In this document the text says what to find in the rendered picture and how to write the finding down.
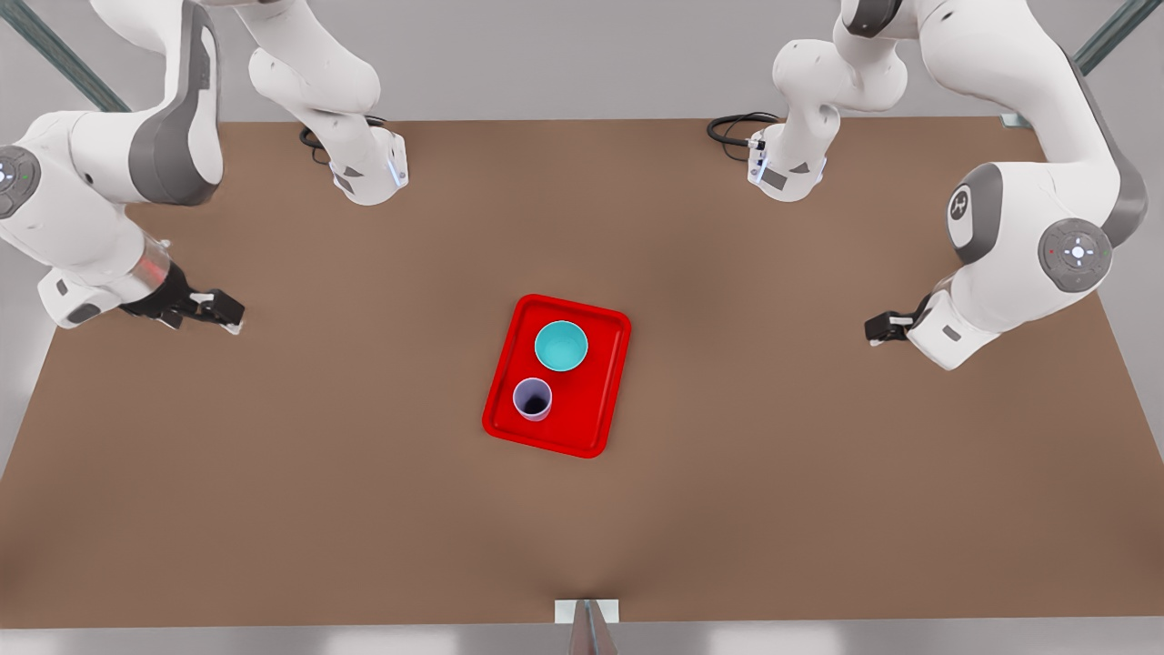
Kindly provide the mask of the lavender cup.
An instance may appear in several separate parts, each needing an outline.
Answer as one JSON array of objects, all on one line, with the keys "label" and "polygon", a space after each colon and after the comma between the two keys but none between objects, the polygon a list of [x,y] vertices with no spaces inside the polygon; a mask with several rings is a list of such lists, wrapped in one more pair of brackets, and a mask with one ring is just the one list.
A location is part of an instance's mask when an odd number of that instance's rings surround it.
[{"label": "lavender cup", "polygon": [[553,391],[542,378],[524,378],[513,389],[512,403],[521,418],[540,422],[549,414]]}]

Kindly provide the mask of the red plastic tray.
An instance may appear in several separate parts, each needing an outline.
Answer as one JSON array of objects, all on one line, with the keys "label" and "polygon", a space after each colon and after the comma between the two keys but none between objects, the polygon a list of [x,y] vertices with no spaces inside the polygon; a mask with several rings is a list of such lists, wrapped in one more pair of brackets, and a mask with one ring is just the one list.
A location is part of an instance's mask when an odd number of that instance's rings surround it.
[{"label": "red plastic tray", "polygon": [[[570,322],[585,333],[587,353],[577,368],[553,370],[535,354],[537,333]],[[627,359],[632,325],[615,309],[551,296],[523,296],[514,305],[495,370],[482,427],[487,434],[528,447],[594,458],[606,448],[608,429]],[[519,383],[540,378],[548,385],[541,418],[524,417],[513,394]]]}]

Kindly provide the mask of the teal bowl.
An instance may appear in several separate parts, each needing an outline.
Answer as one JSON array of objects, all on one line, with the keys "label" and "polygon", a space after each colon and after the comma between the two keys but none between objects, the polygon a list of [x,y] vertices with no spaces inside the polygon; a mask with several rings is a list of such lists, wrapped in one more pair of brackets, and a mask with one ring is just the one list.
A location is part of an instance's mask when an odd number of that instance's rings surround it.
[{"label": "teal bowl", "polygon": [[535,335],[537,361],[554,372],[579,368],[585,361],[587,347],[587,333],[568,320],[545,323]]}]

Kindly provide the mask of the silver frame post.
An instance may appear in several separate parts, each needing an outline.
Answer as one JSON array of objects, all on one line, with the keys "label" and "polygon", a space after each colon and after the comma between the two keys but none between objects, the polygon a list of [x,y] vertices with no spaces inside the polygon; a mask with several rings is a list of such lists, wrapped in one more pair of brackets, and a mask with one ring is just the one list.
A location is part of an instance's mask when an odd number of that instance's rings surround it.
[{"label": "silver frame post", "polygon": [[1117,10],[1073,55],[1081,74],[1087,76],[1095,70],[1161,5],[1164,5],[1164,0],[1123,0]]},{"label": "silver frame post", "polygon": [[0,17],[95,108],[121,113],[132,111],[24,0],[0,0]]},{"label": "silver frame post", "polygon": [[575,601],[567,655],[619,655],[599,601]]}]

